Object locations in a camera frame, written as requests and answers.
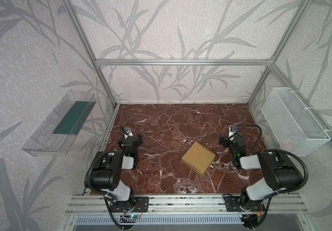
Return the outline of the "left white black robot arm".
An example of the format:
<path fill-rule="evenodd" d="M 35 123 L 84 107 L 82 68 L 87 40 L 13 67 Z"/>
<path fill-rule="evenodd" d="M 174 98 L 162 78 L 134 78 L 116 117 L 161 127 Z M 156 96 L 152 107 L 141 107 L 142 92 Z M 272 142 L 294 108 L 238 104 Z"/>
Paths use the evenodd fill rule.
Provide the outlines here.
<path fill-rule="evenodd" d="M 92 192 L 103 194 L 104 199 L 118 204 L 135 203 L 133 190 L 121 181 L 122 170 L 135 169 L 139 162 L 138 148 L 143 144 L 143 138 L 125 135 L 119 142 L 121 150 L 98 152 L 90 165 L 84 180 L 84 185 Z"/>

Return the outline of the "brown cardboard box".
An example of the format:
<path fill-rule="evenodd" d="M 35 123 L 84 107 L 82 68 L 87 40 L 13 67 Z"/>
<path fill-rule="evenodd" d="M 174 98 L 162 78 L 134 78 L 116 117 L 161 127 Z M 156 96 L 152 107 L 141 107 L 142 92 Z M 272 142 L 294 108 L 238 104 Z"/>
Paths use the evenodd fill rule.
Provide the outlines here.
<path fill-rule="evenodd" d="M 181 158 L 181 161 L 197 175 L 203 177 L 209 170 L 215 156 L 207 148 L 195 142 Z"/>

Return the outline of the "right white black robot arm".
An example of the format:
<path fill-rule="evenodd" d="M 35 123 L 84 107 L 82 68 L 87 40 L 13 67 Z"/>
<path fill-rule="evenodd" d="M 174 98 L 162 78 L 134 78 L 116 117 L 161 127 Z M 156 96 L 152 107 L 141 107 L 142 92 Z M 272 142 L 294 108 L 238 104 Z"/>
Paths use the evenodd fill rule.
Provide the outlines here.
<path fill-rule="evenodd" d="M 264 150 L 246 155 L 246 141 L 242 136 L 220 137 L 219 144 L 231 152 L 237 169 L 260 169 L 263 177 L 241 191 L 239 196 L 223 196 L 228 212 L 256 211 L 264 208 L 264 200 L 301 189 L 308 181 L 309 172 L 296 155 L 280 149 Z"/>

